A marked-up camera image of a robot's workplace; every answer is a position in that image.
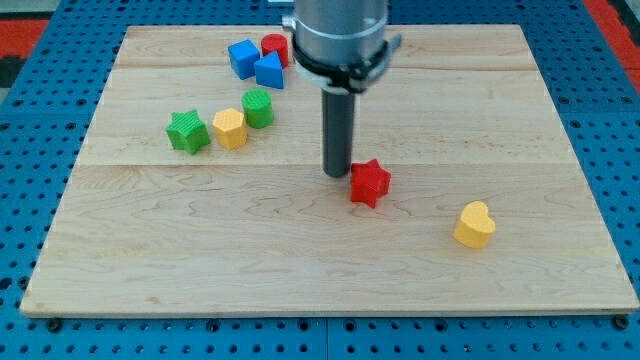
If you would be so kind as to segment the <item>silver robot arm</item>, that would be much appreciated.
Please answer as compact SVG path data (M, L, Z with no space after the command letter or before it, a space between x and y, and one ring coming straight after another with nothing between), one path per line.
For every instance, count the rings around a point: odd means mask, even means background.
M361 94L390 66L402 37L385 36L386 0L296 0L282 17L297 72L334 95Z

